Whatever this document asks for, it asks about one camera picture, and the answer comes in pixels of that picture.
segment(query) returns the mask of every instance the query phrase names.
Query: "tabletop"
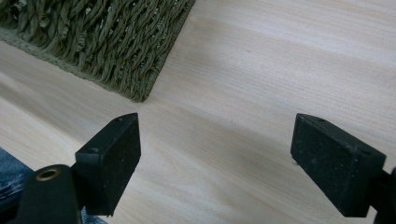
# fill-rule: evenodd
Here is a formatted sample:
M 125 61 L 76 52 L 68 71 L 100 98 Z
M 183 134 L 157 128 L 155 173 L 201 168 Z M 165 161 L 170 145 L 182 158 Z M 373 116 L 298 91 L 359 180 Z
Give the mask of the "tabletop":
M 396 2 L 197 0 L 144 103 L 0 42 L 0 146 L 32 169 L 133 112 L 142 157 L 108 223 L 373 223 L 342 217 L 290 144 L 310 114 L 396 166 Z

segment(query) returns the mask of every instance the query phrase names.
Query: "blue cloth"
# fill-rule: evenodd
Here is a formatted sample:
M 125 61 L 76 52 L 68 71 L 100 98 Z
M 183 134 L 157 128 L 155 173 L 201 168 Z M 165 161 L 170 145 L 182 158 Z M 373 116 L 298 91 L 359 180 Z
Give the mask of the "blue cloth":
M 34 171 L 0 148 L 0 213 L 18 203 L 26 177 Z M 101 218 L 81 211 L 84 224 L 106 224 Z

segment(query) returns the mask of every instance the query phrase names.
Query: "wooden table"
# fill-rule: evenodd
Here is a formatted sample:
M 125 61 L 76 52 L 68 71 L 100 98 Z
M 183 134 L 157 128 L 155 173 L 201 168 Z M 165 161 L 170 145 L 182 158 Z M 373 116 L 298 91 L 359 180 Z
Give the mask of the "wooden table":
M 132 112 L 142 158 L 109 223 L 373 223 L 342 217 L 290 142 L 311 114 L 396 165 L 396 2 L 197 0 L 143 104 L 0 43 L 0 146 L 33 169 Z

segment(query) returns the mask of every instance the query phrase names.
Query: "green woven mat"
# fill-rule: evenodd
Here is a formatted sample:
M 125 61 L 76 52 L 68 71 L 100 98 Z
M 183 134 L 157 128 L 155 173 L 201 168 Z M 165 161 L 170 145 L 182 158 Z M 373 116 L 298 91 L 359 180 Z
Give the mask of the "green woven mat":
M 144 101 L 195 0 L 0 0 L 0 40 Z

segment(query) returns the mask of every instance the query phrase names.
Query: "woven texture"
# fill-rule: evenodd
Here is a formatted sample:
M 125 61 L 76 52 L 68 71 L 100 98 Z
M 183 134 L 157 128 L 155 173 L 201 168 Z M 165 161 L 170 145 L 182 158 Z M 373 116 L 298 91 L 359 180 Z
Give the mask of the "woven texture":
M 0 39 L 144 101 L 195 0 L 0 0 Z

